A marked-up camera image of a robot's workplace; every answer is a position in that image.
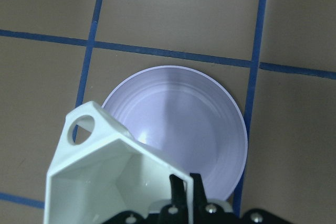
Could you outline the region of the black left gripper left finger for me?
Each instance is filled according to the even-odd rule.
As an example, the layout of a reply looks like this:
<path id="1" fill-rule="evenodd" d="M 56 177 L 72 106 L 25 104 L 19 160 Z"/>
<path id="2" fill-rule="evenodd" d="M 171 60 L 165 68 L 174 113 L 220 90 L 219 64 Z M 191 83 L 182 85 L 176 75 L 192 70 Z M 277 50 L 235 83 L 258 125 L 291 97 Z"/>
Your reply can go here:
<path id="1" fill-rule="evenodd" d="M 187 197 L 182 179 L 174 174 L 169 176 L 171 185 L 171 204 L 175 207 L 186 207 Z"/>

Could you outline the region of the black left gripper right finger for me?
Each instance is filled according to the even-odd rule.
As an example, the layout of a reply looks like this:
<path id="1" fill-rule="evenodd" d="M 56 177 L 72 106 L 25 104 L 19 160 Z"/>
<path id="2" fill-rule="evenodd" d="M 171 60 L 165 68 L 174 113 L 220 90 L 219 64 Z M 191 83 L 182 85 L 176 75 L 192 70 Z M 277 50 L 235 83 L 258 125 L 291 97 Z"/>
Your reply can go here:
<path id="1" fill-rule="evenodd" d="M 193 205 L 194 206 L 204 206 L 207 204 L 207 198 L 205 194 L 205 189 L 203 186 L 202 176 L 198 173 L 190 173 L 193 179 Z"/>

